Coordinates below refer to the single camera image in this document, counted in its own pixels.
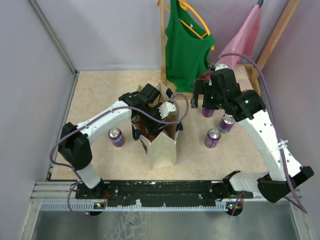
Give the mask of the beige canvas tote bag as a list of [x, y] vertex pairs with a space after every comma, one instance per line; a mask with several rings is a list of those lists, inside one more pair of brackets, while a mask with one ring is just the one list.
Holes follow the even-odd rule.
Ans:
[[[167, 102], [172, 97], [172, 91], [163, 83], [159, 82], [155, 87], [160, 91], [159, 102], [162, 104]], [[177, 101], [174, 99], [173, 103], [178, 107]], [[178, 114], [171, 114], [163, 121], [176, 122], [181, 117], [178, 107]], [[140, 140], [142, 147], [147, 155], [147, 166], [149, 170], [161, 169], [171, 167], [177, 160], [177, 137], [179, 131], [182, 131], [182, 125], [178, 123], [170, 124], [163, 128], [163, 130], [156, 136], [152, 142], [148, 140], [148, 134], [142, 131], [138, 124], [132, 123], [132, 136], [134, 140]]]

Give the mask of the red Coke can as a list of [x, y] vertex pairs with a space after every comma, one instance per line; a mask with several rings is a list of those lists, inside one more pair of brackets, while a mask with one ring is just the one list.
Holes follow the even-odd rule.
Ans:
[[150, 142], [153, 142], [155, 139], [156, 139], [156, 135], [147, 135], [147, 138], [148, 138], [148, 140], [150, 141]]

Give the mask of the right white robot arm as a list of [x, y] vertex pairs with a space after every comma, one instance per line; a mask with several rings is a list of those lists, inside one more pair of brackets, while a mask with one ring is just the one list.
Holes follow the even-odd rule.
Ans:
[[303, 166], [294, 158], [286, 141], [277, 138], [262, 98], [252, 89], [242, 91], [233, 70], [219, 69], [210, 74], [209, 80], [195, 80], [192, 108], [198, 107], [199, 95], [203, 95], [202, 107], [223, 109], [248, 133], [268, 169], [261, 173], [235, 171], [229, 174], [223, 185], [227, 197], [235, 198], [246, 191], [261, 193], [266, 200], [275, 203], [314, 175], [310, 166]]

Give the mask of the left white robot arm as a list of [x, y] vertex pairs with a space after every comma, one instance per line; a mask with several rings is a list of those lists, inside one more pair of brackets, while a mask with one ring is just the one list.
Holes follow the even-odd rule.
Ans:
[[89, 120], [64, 125], [58, 152], [74, 168], [88, 195], [97, 199], [104, 192], [102, 179], [92, 165], [91, 145], [110, 129], [134, 117], [140, 118], [150, 136], [159, 134], [161, 128], [166, 126], [159, 122], [164, 119], [160, 113], [162, 104], [151, 104], [160, 95], [161, 92], [148, 83], [139, 91], [121, 95], [109, 108]]

